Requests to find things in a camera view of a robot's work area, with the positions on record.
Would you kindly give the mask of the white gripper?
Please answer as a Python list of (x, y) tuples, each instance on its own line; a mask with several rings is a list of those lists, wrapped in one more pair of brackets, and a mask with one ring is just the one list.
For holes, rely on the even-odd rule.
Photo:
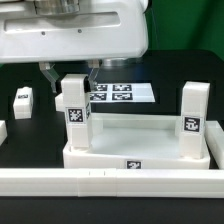
[(97, 59), (146, 52), (148, 6), (149, 0), (0, 0), (0, 63), (40, 62), (57, 93), (60, 76), (51, 62), (89, 60), (84, 91), (95, 91)]

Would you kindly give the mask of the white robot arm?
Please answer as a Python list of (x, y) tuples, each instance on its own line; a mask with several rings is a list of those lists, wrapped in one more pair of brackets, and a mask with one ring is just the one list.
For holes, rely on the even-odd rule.
[(0, 0), (0, 64), (38, 63), (56, 90), (56, 62), (121, 66), (148, 48), (150, 0)]

